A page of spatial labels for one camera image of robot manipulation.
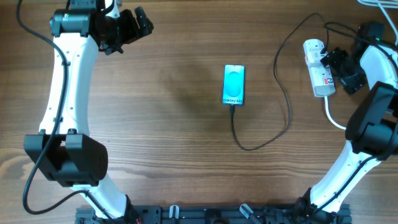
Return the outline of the blue Galaxy smartphone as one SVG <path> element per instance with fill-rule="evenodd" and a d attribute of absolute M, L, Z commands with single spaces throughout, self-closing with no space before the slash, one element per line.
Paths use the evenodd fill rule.
<path fill-rule="evenodd" d="M 227 105 L 244 104 L 245 67 L 225 65 L 222 103 Z"/>

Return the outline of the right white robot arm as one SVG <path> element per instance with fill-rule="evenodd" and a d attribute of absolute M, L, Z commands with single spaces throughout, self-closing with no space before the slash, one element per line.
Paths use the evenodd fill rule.
<path fill-rule="evenodd" d="M 357 183 L 382 161 L 397 154 L 397 46 L 369 35 L 370 24 L 351 30 L 369 93 L 350 117 L 342 153 L 319 183 L 298 198 L 293 223 L 339 223 L 337 213 Z"/>

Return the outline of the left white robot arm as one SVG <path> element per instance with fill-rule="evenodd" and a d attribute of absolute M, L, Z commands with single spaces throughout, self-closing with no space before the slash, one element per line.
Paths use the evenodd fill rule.
<path fill-rule="evenodd" d="M 80 194 L 100 223 L 141 223 L 129 197 L 109 177 L 108 152 L 90 137 L 88 99 L 99 53 L 122 52 L 123 45 L 153 31 L 142 7 L 120 10 L 120 1 L 68 1 L 50 19 L 54 67 L 49 101 L 39 132 L 27 135 L 24 150 L 50 181 Z"/>

